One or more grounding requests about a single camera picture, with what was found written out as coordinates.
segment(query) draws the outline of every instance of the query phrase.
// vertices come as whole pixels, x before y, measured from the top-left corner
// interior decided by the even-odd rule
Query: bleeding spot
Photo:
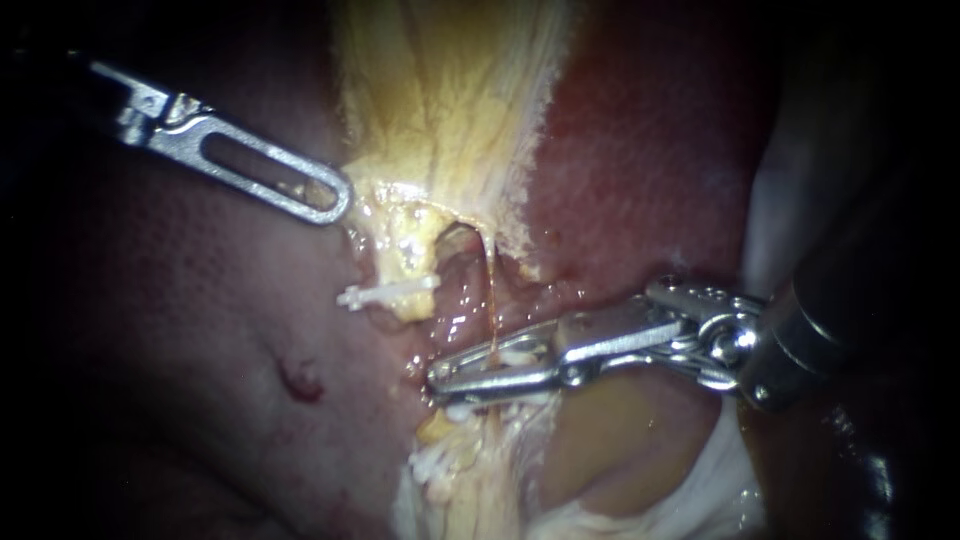
[[[290,395],[297,401],[314,403],[323,396],[320,366],[313,357],[299,360],[290,357],[281,358],[280,376]]]

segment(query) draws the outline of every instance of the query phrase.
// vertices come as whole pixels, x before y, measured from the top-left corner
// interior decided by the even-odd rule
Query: yellow fat
[[[343,0],[334,8],[340,101],[351,152],[352,222],[373,239],[378,284],[436,270],[454,222],[504,235],[526,200],[524,179],[570,33],[561,0]],[[493,246],[486,245],[493,253]],[[433,314],[430,291],[386,306],[401,320]]]

